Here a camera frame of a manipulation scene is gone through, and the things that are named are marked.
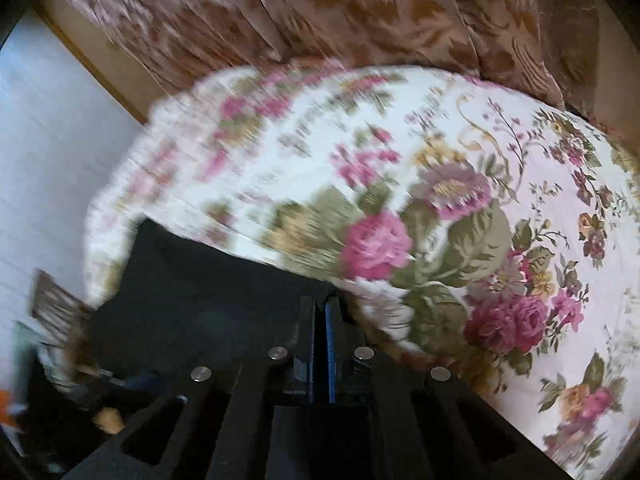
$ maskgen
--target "metal bolt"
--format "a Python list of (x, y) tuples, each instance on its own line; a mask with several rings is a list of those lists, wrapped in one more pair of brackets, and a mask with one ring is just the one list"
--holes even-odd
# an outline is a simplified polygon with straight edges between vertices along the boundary
[(273, 348), (269, 348), (269, 357), (274, 361), (283, 360), (289, 352), (283, 346), (274, 346)]
[(203, 383), (211, 377), (211, 370), (206, 366), (198, 366), (191, 371), (191, 379), (197, 383)]
[(361, 361), (368, 361), (375, 355), (375, 352), (373, 351), (373, 348), (369, 348), (368, 346), (358, 346), (353, 351), (353, 355), (356, 356), (356, 359), (360, 359)]
[(434, 381), (440, 381), (441, 383), (448, 381), (451, 377), (451, 372), (449, 372), (449, 369), (444, 366), (433, 367), (430, 374)]

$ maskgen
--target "screw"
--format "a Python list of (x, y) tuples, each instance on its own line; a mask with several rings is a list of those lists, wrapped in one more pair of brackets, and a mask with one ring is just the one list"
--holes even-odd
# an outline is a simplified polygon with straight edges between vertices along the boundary
[(375, 355), (375, 352), (373, 348), (369, 348), (368, 346), (359, 346), (353, 351), (353, 355), (360, 361), (368, 361)]
[(203, 383), (210, 377), (211, 370), (209, 370), (206, 366), (198, 366), (191, 372), (191, 379), (193, 379), (197, 383)]
[(273, 348), (269, 348), (269, 357), (274, 361), (282, 361), (289, 352), (283, 346), (274, 346)]
[(430, 375), (434, 381), (440, 381), (443, 383), (444, 381), (449, 380), (451, 372), (449, 372), (449, 369), (444, 366), (436, 366), (431, 369)]

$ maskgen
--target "black cloth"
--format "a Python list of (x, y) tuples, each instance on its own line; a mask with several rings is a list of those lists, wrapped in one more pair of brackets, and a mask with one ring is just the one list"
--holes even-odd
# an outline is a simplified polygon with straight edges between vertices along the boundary
[(231, 370), (249, 351), (296, 337), (300, 297), (329, 283), (229, 256), (147, 219), (138, 227), (116, 296), (90, 327), (97, 363), (116, 377), (172, 374), (199, 361)]

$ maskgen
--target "white floral cloth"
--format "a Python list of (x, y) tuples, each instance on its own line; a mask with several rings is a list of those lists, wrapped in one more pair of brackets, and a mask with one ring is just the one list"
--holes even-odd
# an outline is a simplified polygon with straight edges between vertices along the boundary
[(93, 201), (90, 301), (148, 216), (332, 280), (398, 360), (448, 365), (599, 478), (640, 415), (639, 170), (583, 120), (442, 70), (227, 70), (161, 102)]

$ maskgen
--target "wooden trim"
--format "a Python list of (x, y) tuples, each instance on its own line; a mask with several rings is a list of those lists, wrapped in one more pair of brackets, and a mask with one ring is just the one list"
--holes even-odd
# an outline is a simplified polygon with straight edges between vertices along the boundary
[(66, 49), (84, 66), (84, 68), (94, 76), (94, 79), (100, 83), (102, 88), (104, 88), (116, 101), (122, 106), (127, 112), (129, 112), (135, 120), (137, 120), (140, 124), (146, 123), (146, 117), (141, 114), (137, 108), (129, 101), (124, 95), (122, 95), (116, 88), (109, 83), (107, 78), (98, 70), (98, 68), (85, 56), (82, 51), (76, 46), (76, 44), (71, 41), (68, 35), (56, 25), (55, 22), (51, 20), (47, 11), (42, 7), (42, 4), (38, 1), (34, 4), (34, 10), (39, 18), (50, 28), (50, 30), (56, 35), (56, 37), (60, 40)]

